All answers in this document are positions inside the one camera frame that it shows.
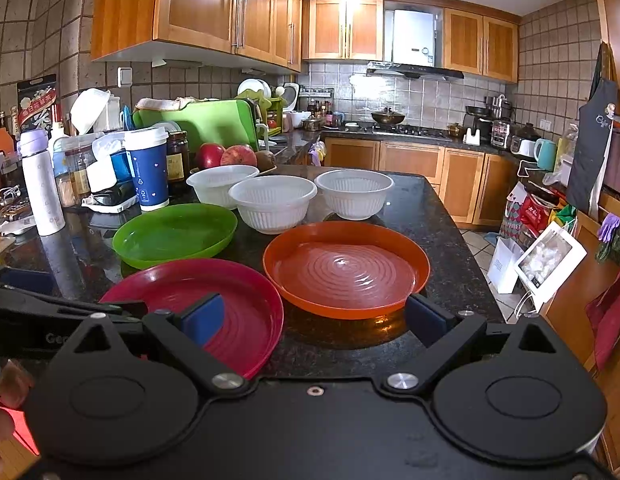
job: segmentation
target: water bottle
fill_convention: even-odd
[[[54,234],[66,225],[66,220],[56,193],[48,134],[45,130],[22,132],[17,149],[22,158],[23,176],[37,231],[40,236]]]

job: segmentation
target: red apple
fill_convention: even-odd
[[[257,167],[257,156],[247,144],[230,146],[221,156],[221,165],[230,166],[231,164],[245,164],[246,166]]]
[[[214,142],[206,142],[199,147],[199,151],[197,152],[197,165],[202,170],[207,170],[208,168],[216,168],[217,166],[221,166],[221,156],[224,154],[226,149],[220,144],[215,144]]]

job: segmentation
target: white bowl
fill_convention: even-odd
[[[314,182],[323,190],[327,206],[346,220],[365,220],[377,214],[394,186],[389,176],[366,170],[328,171]]]
[[[237,182],[258,174],[259,170],[254,166],[243,164],[218,166],[191,174],[186,180],[186,184],[194,188],[199,202],[220,205],[227,209],[236,209],[236,202],[228,195],[229,189]]]
[[[267,235],[278,235],[301,222],[316,193],[312,180],[287,175],[251,178],[229,191],[244,222]]]

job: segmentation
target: mug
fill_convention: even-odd
[[[539,169],[546,171],[554,170],[556,143],[548,139],[537,139],[535,142],[534,155]]]

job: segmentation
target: sauce jar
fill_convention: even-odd
[[[190,153],[186,132],[168,132],[166,142],[168,166],[168,193],[178,196],[187,192],[186,179],[190,176]]]

